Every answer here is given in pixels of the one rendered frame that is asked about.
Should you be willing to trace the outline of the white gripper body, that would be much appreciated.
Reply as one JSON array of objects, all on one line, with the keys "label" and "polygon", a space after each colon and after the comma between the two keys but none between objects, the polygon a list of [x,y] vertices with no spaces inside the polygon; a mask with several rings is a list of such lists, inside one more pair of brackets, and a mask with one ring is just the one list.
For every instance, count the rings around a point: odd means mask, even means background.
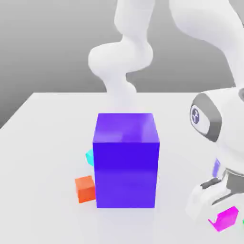
[{"label": "white gripper body", "polygon": [[185,211],[196,223],[215,220],[221,213],[232,206],[244,207],[244,185],[228,189],[225,183],[217,183],[207,188],[197,185],[192,190]]}]

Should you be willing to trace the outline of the small magenta cube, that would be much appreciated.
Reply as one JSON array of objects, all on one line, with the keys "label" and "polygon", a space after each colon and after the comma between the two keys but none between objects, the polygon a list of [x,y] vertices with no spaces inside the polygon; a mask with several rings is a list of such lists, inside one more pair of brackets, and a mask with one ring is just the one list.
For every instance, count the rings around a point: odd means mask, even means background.
[{"label": "small magenta cube", "polygon": [[217,232],[221,232],[235,224],[238,214],[239,210],[232,206],[218,213],[215,222],[212,222],[210,219],[208,219],[208,222]]}]

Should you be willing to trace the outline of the small orange cube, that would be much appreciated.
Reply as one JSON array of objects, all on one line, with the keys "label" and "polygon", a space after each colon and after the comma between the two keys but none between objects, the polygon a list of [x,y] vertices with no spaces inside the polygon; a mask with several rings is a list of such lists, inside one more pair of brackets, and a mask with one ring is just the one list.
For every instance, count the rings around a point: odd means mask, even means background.
[{"label": "small orange cube", "polygon": [[75,184],[79,203],[96,199],[95,183],[91,175],[75,179]]}]

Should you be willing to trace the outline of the small cyan cube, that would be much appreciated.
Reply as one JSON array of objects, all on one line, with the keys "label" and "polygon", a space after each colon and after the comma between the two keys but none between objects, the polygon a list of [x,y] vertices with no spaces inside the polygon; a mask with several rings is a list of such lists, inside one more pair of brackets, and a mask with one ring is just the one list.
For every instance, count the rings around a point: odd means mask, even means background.
[{"label": "small cyan cube", "polygon": [[90,165],[90,166],[94,166],[94,155],[93,155],[93,149],[90,149],[88,150],[86,153],[85,153],[85,158],[86,158],[86,161],[87,163]]}]

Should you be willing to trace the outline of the large purple box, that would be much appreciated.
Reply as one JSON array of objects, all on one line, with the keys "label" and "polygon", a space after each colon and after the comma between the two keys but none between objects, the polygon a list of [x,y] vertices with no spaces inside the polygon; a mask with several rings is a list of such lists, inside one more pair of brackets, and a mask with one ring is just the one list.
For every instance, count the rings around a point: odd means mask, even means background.
[{"label": "large purple box", "polygon": [[160,140],[151,113],[99,113],[93,137],[98,208],[155,206]]}]

